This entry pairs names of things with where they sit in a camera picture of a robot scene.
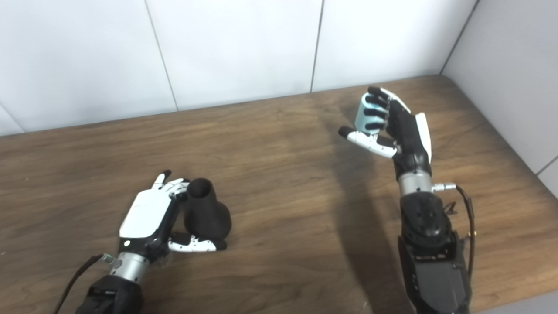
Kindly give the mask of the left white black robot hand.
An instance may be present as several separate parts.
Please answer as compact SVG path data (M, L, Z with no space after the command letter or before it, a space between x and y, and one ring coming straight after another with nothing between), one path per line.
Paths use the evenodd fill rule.
M151 187L140 191L118 231L119 253L140 255L149 263L170 252L219 252L231 232L229 209L217 200L205 177L169 181L160 173Z

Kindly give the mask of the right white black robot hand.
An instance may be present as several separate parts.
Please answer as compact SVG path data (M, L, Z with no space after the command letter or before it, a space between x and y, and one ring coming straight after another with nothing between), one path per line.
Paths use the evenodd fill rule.
M406 173L432 175L431 138L424 113L416 115L394 93L370 86L361 96L355 128L342 126L343 139L393 161L396 178Z

